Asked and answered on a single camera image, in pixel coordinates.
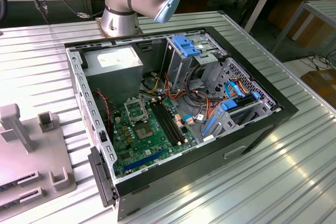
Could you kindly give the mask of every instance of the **metal workbench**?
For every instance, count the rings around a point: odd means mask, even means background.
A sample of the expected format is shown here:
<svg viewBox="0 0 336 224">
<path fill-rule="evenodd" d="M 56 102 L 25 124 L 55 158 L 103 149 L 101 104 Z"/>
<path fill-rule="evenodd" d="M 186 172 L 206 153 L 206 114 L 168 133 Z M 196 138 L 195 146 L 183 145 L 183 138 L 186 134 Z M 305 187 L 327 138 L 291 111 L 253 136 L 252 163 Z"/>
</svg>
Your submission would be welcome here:
<svg viewBox="0 0 336 224">
<path fill-rule="evenodd" d="M 167 24 L 140 18 L 145 33 L 214 26 L 294 103 L 299 112 L 255 150 L 120 223 L 336 222 L 336 111 L 229 17 L 175 15 Z M 63 43 L 101 38 L 95 22 L 3 29 L 0 105 L 22 118 L 58 113 L 77 181 L 67 195 L 4 223 L 114 223 L 88 163 L 89 141 L 71 87 Z"/>
<path fill-rule="evenodd" d="M 274 46 L 271 49 L 272 54 L 276 52 L 278 47 L 281 45 L 282 41 L 286 37 L 287 33 L 291 30 L 294 26 L 296 21 L 299 19 L 303 11 L 309 11 L 310 15 L 304 21 L 310 22 L 313 17 L 318 17 L 323 20 L 328 25 L 332 26 L 336 29 L 336 0 L 329 0 L 329 1 L 303 1 L 301 5 L 298 7 L 296 12 L 293 14 L 291 19 L 288 21 L 287 25 L 279 34 Z M 299 29 L 304 29 L 307 25 L 302 24 Z M 322 55 L 326 55 L 326 53 L 336 44 L 336 36 L 334 36 L 331 41 L 324 47 Z"/>
</svg>

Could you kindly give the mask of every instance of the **pci express slot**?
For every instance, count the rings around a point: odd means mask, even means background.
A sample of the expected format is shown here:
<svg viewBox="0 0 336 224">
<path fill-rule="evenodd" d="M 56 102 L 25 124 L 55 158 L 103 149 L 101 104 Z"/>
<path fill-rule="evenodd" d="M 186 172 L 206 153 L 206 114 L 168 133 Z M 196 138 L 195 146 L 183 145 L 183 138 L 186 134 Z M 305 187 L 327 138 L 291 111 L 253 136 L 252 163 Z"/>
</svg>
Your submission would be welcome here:
<svg viewBox="0 0 336 224">
<path fill-rule="evenodd" d="M 145 163 L 147 163 L 147 162 L 149 162 L 149 161 L 152 161 L 152 160 L 154 160 L 154 159 L 157 159 L 157 158 L 160 157 L 161 153 L 164 152 L 164 151 L 165 151 L 165 149 L 162 149 L 162 150 L 158 151 L 157 153 L 154 153 L 154 154 L 152 154 L 152 155 L 150 155 L 150 156 L 148 156 L 148 157 L 145 157 L 145 158 L 143 158 L 143 159 L 141 159 L 141 160 L 139 160 L 139 161 L 135 161 L 135 162 L 132 163 L 132 164 L 125 165 L 123 170 L 124 170 L 124 172 L 125 172 L 126 170 L 136 168 L 136 167 L 138 167 L 138 166 L 140 166 L 140 165 L 143 165 L 143 164 L 145 164 Z"/>
<path fill-rule="evenodd" d="M 161 103 L 151 103 L 150 107 L 160 123 L 164 133 L 167 135 L 169 142 L 175 146 L 178 142 L 183 142 L 183 136 L 179 132 L 177 125 L 173 122 L 167 110 Z"/>
</svg>

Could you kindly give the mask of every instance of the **chip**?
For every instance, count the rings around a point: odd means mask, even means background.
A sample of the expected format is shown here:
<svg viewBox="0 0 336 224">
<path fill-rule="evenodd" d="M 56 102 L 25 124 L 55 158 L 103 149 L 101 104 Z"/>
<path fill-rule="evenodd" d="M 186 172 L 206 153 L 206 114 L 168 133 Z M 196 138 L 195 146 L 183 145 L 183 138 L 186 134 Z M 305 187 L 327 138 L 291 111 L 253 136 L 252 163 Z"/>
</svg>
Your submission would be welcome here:
<svg viewBox="0 0 336 224">
<path fill-rule="evenodd" d="M 182 131 L 184 134 L 188 132 L 188 130 L 187 130 L 186 127 L 182 127 L 182 128 L 181 128 L 181 131 Z"/>
<path fill-rule="evenodd" d="M 123 154 L 120 155 L 122 160 L 125 160 L 127 158 L 131 157 L 131 154 L 129 152 L 125 152 Z"/>
<path fill-rule="evenodd" d="M 134 129 L 138 138 L 141 140 L 154 135 L 149 123 L 138 124 Z"/>
</svg>

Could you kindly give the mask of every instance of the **connector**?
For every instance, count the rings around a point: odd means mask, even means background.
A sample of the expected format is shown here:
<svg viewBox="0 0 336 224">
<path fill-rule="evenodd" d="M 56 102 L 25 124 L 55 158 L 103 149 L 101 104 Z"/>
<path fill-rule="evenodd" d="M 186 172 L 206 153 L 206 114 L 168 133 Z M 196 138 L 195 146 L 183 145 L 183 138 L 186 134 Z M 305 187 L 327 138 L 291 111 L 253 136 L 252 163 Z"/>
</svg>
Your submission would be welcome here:
<svg viewBox="0 0 336 224">
<path fill-rule="evenodd" d="M 91 17 L 89 14 L 86 14 L 86 13 L 77 13 L 77 16 L 80 18 L 90 18 Z"/>
</svg>

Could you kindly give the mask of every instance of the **white object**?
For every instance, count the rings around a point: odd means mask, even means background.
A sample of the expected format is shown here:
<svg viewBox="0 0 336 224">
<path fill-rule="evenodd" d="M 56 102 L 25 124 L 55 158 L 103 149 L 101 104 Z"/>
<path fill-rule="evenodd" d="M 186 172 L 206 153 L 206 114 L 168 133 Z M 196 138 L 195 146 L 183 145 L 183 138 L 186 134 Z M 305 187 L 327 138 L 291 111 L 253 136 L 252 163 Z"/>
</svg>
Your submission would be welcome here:
<svg viewBox="0 0 336 224">
<path fill-rule="evenodd" d="M 204 142 L 209 141 L 210 139 L 213 139 L 214 136 L 211 134 L 210 136 L 207 136 L 206 138 L 203 139 Z"/>
<path fill-rule="evenodd" d="M 203 117 L 204 117 L 204 115 L 202 115 L 202 114 L 199 114 L 198 116 L 197 116 L 197 120 L 203 120 Z"/>
<path fill-rule="evenodd" d="M 97 57 L 102 68 L 114 65 L 129 65 L 137 61 L 137 57 L 129 47 L 120 48 L 118 51 L 101 54 Z"/>
</svg>

